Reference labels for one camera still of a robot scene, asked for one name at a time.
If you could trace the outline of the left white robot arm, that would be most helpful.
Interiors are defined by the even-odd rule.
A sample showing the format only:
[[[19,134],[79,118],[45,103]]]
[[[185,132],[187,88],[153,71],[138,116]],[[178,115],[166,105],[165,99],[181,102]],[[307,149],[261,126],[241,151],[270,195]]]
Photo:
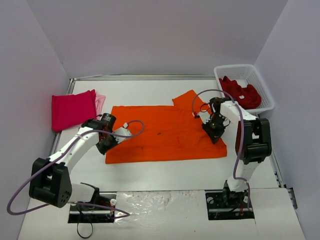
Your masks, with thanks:
[[[109,113],[104,113],[100,120],[89,119],[60,151],[35,160],[31,174],[39,174],[30,181],[29,196],[58,208],[78,202],[89,209],[97,208],[101,203],[99,188],[88,183],[72,183],[70,173],[92,147],[105,155],[118,144],[114,136],[99,132],[112,133],[115,122],[116,117]]]

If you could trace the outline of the orange t shirt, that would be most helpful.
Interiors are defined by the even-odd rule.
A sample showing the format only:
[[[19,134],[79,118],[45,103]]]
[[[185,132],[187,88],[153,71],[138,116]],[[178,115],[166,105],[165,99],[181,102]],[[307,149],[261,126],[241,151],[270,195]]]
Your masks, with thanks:
[[[174,98],[172,105],[114,106],[114,129],[129,124],[132,134],[106,153],[106,164],[150,161],[177,161],[217,159],[227,156],[222,139],[213,144],[202,129],[202,121],[195,119],[192,108],[199,109],[204,102],[194,90]]]

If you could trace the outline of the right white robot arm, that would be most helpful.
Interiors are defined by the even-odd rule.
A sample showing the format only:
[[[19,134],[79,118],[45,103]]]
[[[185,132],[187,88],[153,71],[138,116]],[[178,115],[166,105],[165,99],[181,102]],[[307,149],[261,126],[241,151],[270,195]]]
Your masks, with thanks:
[[[228,97],[214,97],[209,106],[211,113],[200,112],[198,116],[202,129],[213,144],[224,134],[226,120],[237,127],[235,166],[232,176],[224,183],[221,195],[222,202],[232,207],[239,200],[250,197],[248,181],[259,164],[271,155],[270,122],[252,115]]]

